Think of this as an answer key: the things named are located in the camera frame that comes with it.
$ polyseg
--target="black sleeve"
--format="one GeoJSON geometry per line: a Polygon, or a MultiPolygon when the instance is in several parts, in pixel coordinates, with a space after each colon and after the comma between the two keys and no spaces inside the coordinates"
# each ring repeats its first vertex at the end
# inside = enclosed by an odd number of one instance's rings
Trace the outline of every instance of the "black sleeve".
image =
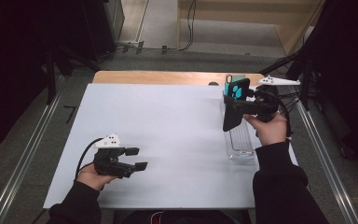
{"type": "Polygon", "coordinates": [[[100,192],[83,183],[74,181],[62,203],[51,206],[48,223],[101,223],[101,208],[98,205],[100,192]]]}
{"type": "Polygon", "coordinates": [[[256,149],[260,170],[254,177],[257,223],[328,223],[307,190],[303,169],[293,165],[289,141],[256,149]]]}

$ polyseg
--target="white mount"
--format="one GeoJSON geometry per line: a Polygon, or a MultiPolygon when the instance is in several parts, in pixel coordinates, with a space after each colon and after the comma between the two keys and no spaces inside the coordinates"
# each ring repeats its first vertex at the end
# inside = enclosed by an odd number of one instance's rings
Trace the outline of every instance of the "white mount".
{"type": "Polygon", "coordinates": [[[92,145],[92,147],[96,148],[112,148],[112,147],[120,147],[120,139],[116,133],[112,133],[107,135],[103,140],[100,140],[92,145]]]}
{"type": "Polygon", "coordinates": [[[258,79],[257,83],[270,86],[295,86],[301,84],[299,80],[293,81],[283,78],[271,77],[270,75],[265,78],[258,79]]]}

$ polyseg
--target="human hand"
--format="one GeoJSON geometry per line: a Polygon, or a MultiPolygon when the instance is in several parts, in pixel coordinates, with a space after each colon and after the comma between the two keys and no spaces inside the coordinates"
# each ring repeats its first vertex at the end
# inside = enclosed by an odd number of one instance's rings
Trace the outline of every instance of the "human hand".
{"type": "Polygon", "coordinates": [[[94,164],[91,163],[80,170],[76,180],[93,189],[101,190],[105,184],[110,183],[114,179],[116,177],[112,175],[98,175],[94,164]]]}
{"type": "Polygon", "coordinates": [[[257,131],[262,146],[286,141],[286,118],[278,112],[273,117],[269,122],[263,122],[252,115],[243,115],[257,131]]]}

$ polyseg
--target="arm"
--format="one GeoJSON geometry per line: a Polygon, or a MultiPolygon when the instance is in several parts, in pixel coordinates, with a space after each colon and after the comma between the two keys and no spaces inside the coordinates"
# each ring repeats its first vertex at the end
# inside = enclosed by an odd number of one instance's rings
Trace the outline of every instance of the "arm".
{"type": "Polygon", "coordinates": [[[101,188],[113,179],[113,176],[98,175],[93,164],[81,169],[62,203],[49,209],[48,223],[101,223],[97,199],[101,188]]]}
{"type": "Polygon", "coordinates": [[[256,149],[260,170],[254,177],[257,223],[328,223],[307,190],[307,175],[290,160],[285,118],[277,114],[268,123],[244,118],[256,128],[262,143],[256,149]]]}

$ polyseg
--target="white tabletop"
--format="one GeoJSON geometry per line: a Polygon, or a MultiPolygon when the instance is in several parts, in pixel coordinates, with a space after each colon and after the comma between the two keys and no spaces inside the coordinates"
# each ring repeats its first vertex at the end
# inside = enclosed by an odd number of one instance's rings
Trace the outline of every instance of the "white tabletop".
{"type": "MultiPolygon", "coordinates": [[[[219,86],[89,84],[48,191],[44,208],[61,203],[77,163],[94,139],[117,133],[139,155],[119,157],[145,171],[104,187],[99,203],[116,209],[242,209],[255,207],[252,161],[227,158],[219,86]]],[[[249,128],[254,148],[260,147],[249,128]]],[[[91,148],[83,163],[93,160],[91,148]]],[[[296,163],[290,148],[292,161],[296,163]]]]}

